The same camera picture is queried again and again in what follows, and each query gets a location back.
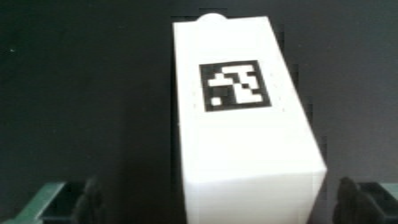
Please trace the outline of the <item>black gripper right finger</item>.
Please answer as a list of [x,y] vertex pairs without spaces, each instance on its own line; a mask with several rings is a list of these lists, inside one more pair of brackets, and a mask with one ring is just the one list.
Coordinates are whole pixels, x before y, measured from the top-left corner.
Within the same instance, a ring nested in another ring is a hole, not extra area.
[[334,224],[398,224],[398,183],[340,180]]

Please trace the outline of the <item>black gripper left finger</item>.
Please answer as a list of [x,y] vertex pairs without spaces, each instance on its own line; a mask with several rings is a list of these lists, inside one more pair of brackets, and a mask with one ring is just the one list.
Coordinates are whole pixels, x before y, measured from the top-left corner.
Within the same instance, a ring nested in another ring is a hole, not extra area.
[[104,224],[98,180],[48,182],[11,224]]

